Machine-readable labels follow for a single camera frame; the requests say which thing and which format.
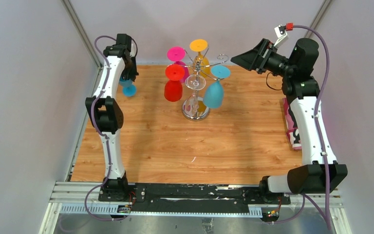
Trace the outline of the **blue wine glass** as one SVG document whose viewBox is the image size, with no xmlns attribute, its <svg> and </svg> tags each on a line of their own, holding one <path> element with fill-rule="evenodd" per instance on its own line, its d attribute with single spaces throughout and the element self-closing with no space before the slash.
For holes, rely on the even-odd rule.
<svg viewBox="0 0 374 234">
<path fill-rule="evenodd" d="M 132 97 L 137 92 L 137 89 L 131 79 L 124 79 L 121 77 L 119 80 L 119 85 L 122 86 L 122 93 L 127 97 Z"/>
<path fill-rule="evenodd" d="M 216 65 L 210 69 L 215 82 L 211 84 L 204 95 L 204 105 L 210 109 L 217 109 L 222 105 L 224 99 L 224 89 L 221 80 L 228 78 L 231 71 L 223 65 Z"/>
</svg>

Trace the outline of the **blue wine glass front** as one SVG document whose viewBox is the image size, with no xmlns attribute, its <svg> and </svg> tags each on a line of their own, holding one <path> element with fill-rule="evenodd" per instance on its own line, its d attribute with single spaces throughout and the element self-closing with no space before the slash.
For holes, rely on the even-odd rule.
<svg viewBox="0 0 374 234">
<path fill-rule="evenodd" d="M 221 80 L 228 78 L 231 71 L 223 65 L 216 65 L 210 69 L 215 82 L 211 84 L 204 95 L 204 105 L 210 109 L 217 109 L 222 105 L 224 99 L 224 89 Z"/>
</svg>

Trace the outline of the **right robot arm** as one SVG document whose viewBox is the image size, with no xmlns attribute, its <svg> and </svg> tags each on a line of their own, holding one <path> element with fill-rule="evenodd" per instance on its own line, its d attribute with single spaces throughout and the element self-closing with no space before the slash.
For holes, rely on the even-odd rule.
<svg viewBox="0 0 374 234">
<path fill-rule="evenodd" d="M 327 139 L 319 101 L 319 85 L 311 75 L 319 56 L 319 45 L 307 38 L 297 40 L 289 58 L 277 53 L 268 39 L 234 56 L 231 62 L 258 74 L 271 72 L 282 77 L 282 92 L 290 105 L 302 144 L 302 165 L 284 175 L 264 176 L 259 198 L 272 203 L 278 193 L 331 193 L 348 174 L 339 164 Z"/>
</svg>

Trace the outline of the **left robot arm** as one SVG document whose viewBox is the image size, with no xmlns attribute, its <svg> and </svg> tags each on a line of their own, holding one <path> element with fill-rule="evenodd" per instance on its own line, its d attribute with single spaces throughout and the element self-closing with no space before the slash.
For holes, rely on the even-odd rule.
<svg viewBox="0 0 374 234">
<path fill-rule="evenodd" d="M 92 126 L 100 136 L 105 175 L 98 186 L 99 201 L 134 203 L 136 193 L 129 185 L 121 156 L 120 134 L 124 115 L 116 101 L 117 89 L 129 88 L 125 93 L 132 96 L 136 92 L 134 81 L 138 76 L 136 56 L 137 44 L 127 34 L 117 34 L 114 44 L 98 50 L 103 58 L 100 82 L 85 106 Z"/>
</svg>

